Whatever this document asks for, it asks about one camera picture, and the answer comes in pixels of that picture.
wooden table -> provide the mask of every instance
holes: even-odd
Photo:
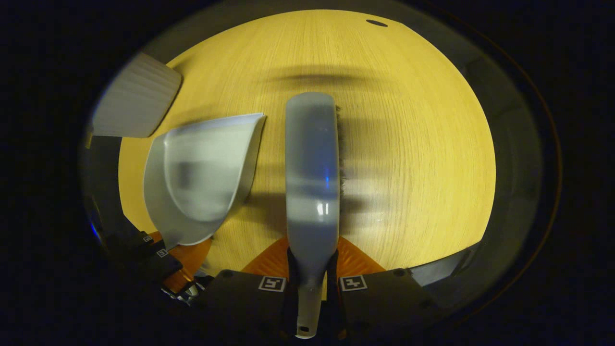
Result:
[[[341,108],[340,235],[386,269],[440,259],[483,236],[496,180],[485,115],[453,64],[408,27],[356,12],[289,12],[208,38],[168,66],[183,83],[167,116],[149,138],[122,140],[122,208],[138,229],[156,231],[143,199],[155,137],[198,121],[267,116],[250,196],[216,232],[202,266],[209,274],[241,270],[285,235],[285,105],[307,91]]]

